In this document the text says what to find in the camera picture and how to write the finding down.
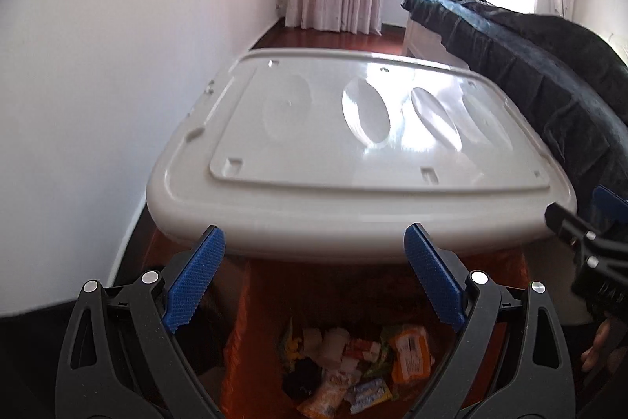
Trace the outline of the right hand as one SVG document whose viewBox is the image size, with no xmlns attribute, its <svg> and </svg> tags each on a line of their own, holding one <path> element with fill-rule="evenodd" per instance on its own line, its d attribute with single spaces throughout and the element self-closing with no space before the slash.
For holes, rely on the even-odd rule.
<svg viewBox="0 0 628 419">
<path fill-rule="evenodd" d="M 607 318 L 598 328 L 592 347 L 581 354 L 582 370 L 606 368 L 611 373 L 619 370 L 627 355 L 624 338 L 627 336 L 625 323 Z"/>
</svg>

